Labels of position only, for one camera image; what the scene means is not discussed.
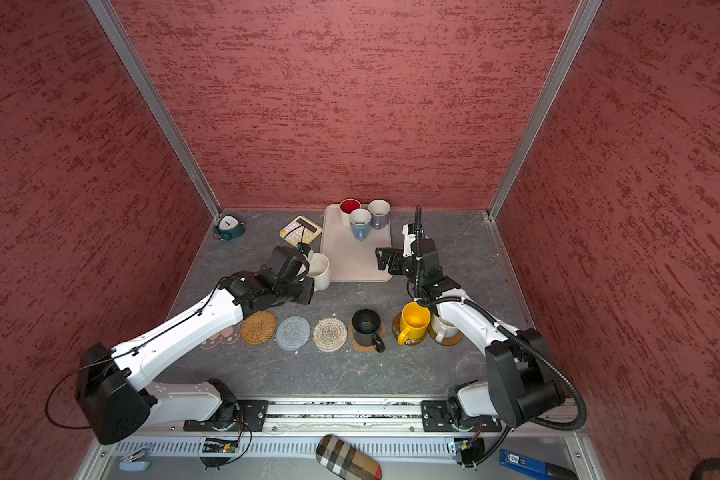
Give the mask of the blue mug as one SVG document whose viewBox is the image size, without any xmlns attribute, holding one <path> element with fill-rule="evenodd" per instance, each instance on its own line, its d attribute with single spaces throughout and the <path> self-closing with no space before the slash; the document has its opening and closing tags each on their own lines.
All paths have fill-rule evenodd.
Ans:
<svg viewBox="0 0 720 480">
<path fill-rule="evenodd" d="M 354 238 L 365 241 L 371 230 L 372 214 L 367 209 L 358 208 L 352 211 L 349 221 Z"/>
</svg>

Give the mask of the grey knitted coaster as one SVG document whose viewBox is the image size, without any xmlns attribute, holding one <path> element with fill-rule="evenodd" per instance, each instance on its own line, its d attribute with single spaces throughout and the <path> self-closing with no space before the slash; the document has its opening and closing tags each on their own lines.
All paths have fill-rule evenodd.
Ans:
<svg viewBox="0 0 720 480">
<path fill-rule="evenodd" d="M 279 324 L 275 336 L 282 350 L 296 352 L 311 338 L 311 326 L 307 319 L 292 316 Z"/>
</svg>

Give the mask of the lilac mug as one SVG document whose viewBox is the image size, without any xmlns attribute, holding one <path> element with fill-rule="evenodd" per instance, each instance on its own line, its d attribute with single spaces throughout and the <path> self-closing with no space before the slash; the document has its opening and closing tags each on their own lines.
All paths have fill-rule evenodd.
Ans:
<svg viewBox="0 0 720 480">
<path fill-rule="evenodd" d="M 371 214 L 371 227 L 374 230 L 386 228 L 390 221 L 391 205 L 383 199 L 376 199 L 368 204 L 368 211 Z"/>
</svg>

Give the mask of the yellow mug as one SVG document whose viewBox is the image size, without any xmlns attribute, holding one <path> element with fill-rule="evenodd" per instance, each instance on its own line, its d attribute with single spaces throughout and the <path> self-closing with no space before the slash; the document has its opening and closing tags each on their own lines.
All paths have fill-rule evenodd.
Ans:
<svg viewBox="0 0 720 480">
<path fill-rule="evenodd" d="M 397 339 L 399 345 L 404 345 L 408 339 L 424 338 L 431 322 L 430 310 L 418 303 L 408 303 L 401 311 L 401 333 Z"/>
</svg>

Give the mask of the multicolour woven coaster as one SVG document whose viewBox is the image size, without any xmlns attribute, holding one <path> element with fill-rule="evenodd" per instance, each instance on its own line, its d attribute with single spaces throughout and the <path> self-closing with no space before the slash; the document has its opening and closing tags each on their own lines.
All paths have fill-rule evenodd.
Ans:
<svg viewBox="0 0 720 480">
<path fill-rule="evenodd" d="M 344 346 L 348 330 L 342 320 L 335 317 L 324 318 L 314 327 L 312 338 L 321 352 L 335 352 Z"/>
</svg>

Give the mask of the woven rattan coaster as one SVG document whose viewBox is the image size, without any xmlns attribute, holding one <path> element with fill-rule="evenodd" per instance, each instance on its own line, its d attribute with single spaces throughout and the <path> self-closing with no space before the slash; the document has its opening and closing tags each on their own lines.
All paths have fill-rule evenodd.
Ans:
<svg viewBox="0 0 720 480">
<path fill-rule="evenodd" d="M 268 341 L 277 328 L 277 320 L 271 312 L 257 312 L 240 325 L 241 339 L 251 345 L 259 345 Z"/>
</svg>

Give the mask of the red inside mug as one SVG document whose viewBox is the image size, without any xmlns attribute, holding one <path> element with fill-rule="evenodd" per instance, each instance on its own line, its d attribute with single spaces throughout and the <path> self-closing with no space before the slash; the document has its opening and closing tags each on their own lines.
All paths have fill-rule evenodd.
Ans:
<svg viewBox="0 0 720 480">
<path fill-rule="evenodd" d="M 361 209 L 361 208 L 362 208 L 362 204 L 357 199 L 348 198 L 348 199 L 342 200 L 339 204 L 341 223 L 345 227 L 350 228 L 351 227 L 351 222 L 350 222 L 351 214 L 355 210 Z"/>
</svg>

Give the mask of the dark brown glossy coaster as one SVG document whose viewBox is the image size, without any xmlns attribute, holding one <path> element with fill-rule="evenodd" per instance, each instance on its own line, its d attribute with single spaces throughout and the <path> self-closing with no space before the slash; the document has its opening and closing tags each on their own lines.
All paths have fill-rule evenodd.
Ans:
<svg viewBox="0 0 720 480">
<path fill-rule="evenodd" d="M 393 336 L 395 337 L 395 339 L 398 339 L 398 337 L 401 333 L 400 322 L 401 322 L 401 313 L 398 313 L 394 317 L 393 322 L 392 322 Z M 405 346 L 415 346 L 415 345 L 422 343 L 423 341 L 424 341 L 424 338 L 419 338 L 419 339 L 414 339 L 414 340 L 408 339 L 404 342 L 404 345 Z"/>
</svg>

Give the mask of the white speckled mug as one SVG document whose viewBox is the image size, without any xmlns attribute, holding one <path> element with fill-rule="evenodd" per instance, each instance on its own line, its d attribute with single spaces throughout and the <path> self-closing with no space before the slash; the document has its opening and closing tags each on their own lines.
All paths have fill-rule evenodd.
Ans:
<svg viewBox="0 0 720 480">
<path fill-rule="evenodd" d="M 430 322 L 430 328 L 432 328 L 438 337 L 451 337 L 455 335 L 459 330 L 449 322 L 443 320 L 439 315 L 434 314 Z"/>
</svg>

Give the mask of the black mug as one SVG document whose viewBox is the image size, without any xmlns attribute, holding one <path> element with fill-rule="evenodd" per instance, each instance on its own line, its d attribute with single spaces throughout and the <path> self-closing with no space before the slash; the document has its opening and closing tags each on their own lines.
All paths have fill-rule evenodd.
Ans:
<svg viewBox="0 0 720 480">
<path fill-rule="evenodd" d="M 384 353 L 386 347 L 381 338 L 381 329 L 381 317 L 376 311 L 360 309 L 353 314 L 353 340 L 358 346 Z"/>
</svg>

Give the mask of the paw shaped cork coaster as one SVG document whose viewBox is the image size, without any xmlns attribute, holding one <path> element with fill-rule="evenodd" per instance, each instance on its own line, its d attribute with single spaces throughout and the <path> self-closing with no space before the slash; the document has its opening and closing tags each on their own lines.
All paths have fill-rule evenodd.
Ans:
<svg viewBox="0 0 720 480">
<path fill-rule="evenodd" d="M 380 338 L 384 339 L 384 337 L 386 336 L 386 333 L 387 333 L 387 328 L 385 325 L 382 325 L 381 329 L 380 329 L 380 333 L 379 333 Z M 376 352 L 376 349 L 373 345 L 364 346 L 356 341 L 356 339 L 355 339 L 356 333 L 355 333 L 355 329 L 353 327 L 348 328 L 348 334 L 349 334 L 349 337 L 352 339 L 352 349 L 355 352 L 362 352 L 362 353 Z"/>
</svg>

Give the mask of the brown round coaster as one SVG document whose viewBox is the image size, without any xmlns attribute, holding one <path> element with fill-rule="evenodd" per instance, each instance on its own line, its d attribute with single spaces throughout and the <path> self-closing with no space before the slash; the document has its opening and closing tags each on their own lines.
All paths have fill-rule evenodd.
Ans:
<svg viewBox="0 0 720 480">
<path fill-rule="evenodd" d="M 434 342 L 438 343 L 439 345 L 443 345 L 443 346 L 447 346 L 447 347 L 457 345 L 464 338 L 463 333 L 461 331 L 458 331 L 455 335 L 453 335 L 451 337 L 443 337 L 442 339 L 440 339 L 438 337 L 438 335 L 432 328 L 428 329 L 428 334 L 429 334 L 429 337 Z"/>
</svg>

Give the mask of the pink flower coaster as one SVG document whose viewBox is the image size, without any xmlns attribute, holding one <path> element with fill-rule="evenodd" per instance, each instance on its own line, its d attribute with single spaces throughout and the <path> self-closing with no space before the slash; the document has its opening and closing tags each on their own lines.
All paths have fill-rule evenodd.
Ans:
<svg viewBox="0 0 720 480">
<path fill-rule="evenodd" d="M 232 345 L 240 338 L 240 327 L 234 325 L 217 332 L 204 340 L 200 347 L 204 350 L 213 349 L 219 345 Z"/>
</svg>

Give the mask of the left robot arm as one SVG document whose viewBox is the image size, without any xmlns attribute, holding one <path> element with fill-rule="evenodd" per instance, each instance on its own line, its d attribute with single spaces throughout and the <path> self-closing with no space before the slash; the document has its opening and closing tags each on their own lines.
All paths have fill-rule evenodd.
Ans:
<svg viewBox="0 0 720 480">
<path fill-rule="evenodd" d="M 221 278 L 195 305 L 113 348 L 102 343 L 81 355 L 75 400 L 96 439 L 110 445 L 149 423 L 176 421 L 167 405 L 170 387 L 156 378 L 211 336 L 253 314 L 287 302 L 307 305 L 314 280 L 283 277 L 269 285 L 248 271 Z"/>
</svg>

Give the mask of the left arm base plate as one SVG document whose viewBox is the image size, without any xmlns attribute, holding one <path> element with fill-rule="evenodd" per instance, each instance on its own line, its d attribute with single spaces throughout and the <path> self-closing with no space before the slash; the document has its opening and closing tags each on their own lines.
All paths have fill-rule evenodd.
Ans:
<svg viewBox="0 0 720 480">
<path fill-rule="evenodd" d="M 235 406 L 224 401 L 208 420 L 186 420 L 185 432 L 210 432 L 231 435 L 240 433 L 247 426 L 252 432 L 261 432 L 267 417 L 270 402 L 267 400 L 238 400 Z"/>
</svg>

